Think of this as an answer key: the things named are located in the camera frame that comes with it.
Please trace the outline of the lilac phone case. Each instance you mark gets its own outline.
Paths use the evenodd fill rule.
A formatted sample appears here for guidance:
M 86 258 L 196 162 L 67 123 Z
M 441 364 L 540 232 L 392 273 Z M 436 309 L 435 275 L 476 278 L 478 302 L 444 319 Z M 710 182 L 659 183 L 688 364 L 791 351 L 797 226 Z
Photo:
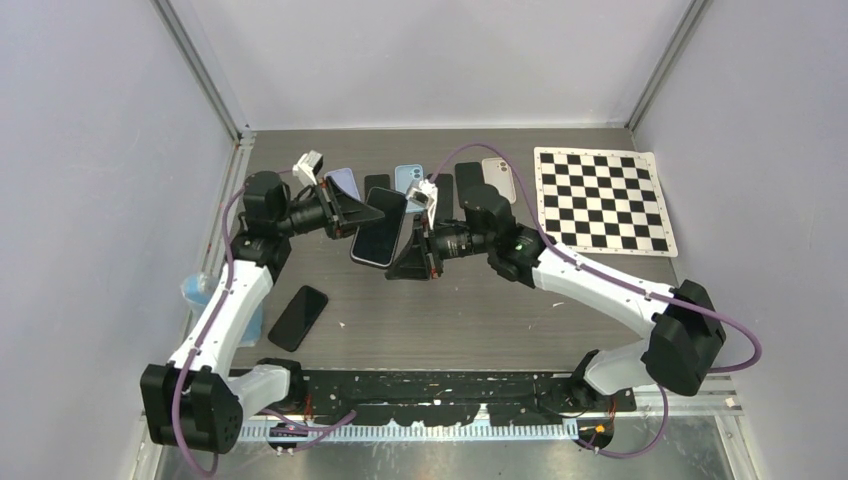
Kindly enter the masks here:
M 361 199 L 356 178 L 351 168 L 344 167 L 340 169 L 331 170 L 328 171 L 325 176 L 327 178 L 331 178 L 336 183 L 336 185 L 350 197 L 354 198 L 355 200 Z

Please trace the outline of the phone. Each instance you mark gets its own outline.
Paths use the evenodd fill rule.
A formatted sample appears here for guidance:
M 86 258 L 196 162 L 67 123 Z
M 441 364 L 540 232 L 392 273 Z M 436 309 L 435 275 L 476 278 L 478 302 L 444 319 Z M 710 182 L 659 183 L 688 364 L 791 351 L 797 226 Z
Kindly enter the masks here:
M 388 189 L 392 187 L 391 177 L 389 174 L 372 174 L 364 177 L 364 193 L 365 197 L 370 195 L 374 188 Z
M 437 205 L 435 221 L 443 222 L 453 218 L 454 214 L 454 179 L 451 174 L 440 173 L 435 178 L 437 187 Z
M 375 268 L 387 269 L 394 259 L 405 219 L 407 199 L 394 190 L 373 187 L 366 204 L 380 210 L 384 217 L 356 232 L 350 250 L 353 262 Z

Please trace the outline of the light-blue phone case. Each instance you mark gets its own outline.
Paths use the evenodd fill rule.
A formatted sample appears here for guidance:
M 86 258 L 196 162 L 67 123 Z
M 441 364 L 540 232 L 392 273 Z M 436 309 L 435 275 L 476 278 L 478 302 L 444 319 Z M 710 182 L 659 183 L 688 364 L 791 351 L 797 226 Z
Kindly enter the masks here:
M 394 170 L 394 188 L 404 198 L 408 198 L 409 188 L 424 175 L 424 169 L 420 164 L 398 165 Z M 412 200 L 407 200 L 407 213 L 421 213 L 424 208 Z

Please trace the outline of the beige phone case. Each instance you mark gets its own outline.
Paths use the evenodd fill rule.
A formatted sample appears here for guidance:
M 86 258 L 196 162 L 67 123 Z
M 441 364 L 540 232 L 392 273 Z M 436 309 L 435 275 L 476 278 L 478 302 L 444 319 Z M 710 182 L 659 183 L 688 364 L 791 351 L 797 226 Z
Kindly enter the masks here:
M 510 165 L 503 158 L 495 157 L 483 159 L 481 168 L 485 183 L 493 186 L 510 204 L 514 204 L 517 192 Z

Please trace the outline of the black smartphone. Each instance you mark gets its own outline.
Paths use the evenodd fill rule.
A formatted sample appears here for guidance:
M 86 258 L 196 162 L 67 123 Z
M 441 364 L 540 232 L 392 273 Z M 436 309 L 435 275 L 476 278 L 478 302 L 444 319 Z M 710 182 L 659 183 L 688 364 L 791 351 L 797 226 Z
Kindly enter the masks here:
M 485 184 L 482 165 L 479 161 L 460 162 L 454 165 L 458 199 L 464 202 L 468 191 Z

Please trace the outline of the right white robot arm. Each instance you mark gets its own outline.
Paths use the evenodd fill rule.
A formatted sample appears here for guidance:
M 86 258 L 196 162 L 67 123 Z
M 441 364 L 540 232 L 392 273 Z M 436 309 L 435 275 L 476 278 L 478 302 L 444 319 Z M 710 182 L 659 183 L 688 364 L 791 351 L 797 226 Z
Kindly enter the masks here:
M 518 223 L 509 201 L 495 188 L 464 193 L 462 221 L 438 220 L 438 189 L 415 182 L 406 197 L 424 207 L 413 233 L 385 276 L 434 280 L 450 259 L 485 255 L 503 279 L 574 299 L 628 327 L 640 339 L 614 350 L 587 353 L 569 379 L 571 397 L 596 410 L 611 395 L 656 384 L 682 396 L 696 395 L 726 340 L 706 289 L 686 280 L 677 287 L 625 274 Z

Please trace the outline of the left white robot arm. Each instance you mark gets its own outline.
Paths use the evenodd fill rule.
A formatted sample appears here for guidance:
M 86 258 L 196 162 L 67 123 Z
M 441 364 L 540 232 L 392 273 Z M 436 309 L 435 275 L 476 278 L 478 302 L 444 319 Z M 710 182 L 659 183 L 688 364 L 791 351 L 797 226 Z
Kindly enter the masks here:
M 264 360 L 231 377 L 234 355 L 254 312 L 271 292 L 291 253 L 293 237 L 322 230 L 343 239 L 383 220 L 381 210 L 348 195 L 331 178 L 292 197 L 279 173 L 261 171 L 235 194 L 238 232 L 222 217 L 225 264 L 209 304 L 164 364 L 150 364 L 140 389 L 151 440 L 185 452 L 229 452 L 245 419 L 273 405 L 298 412 L 307 398 L 301 368 Z

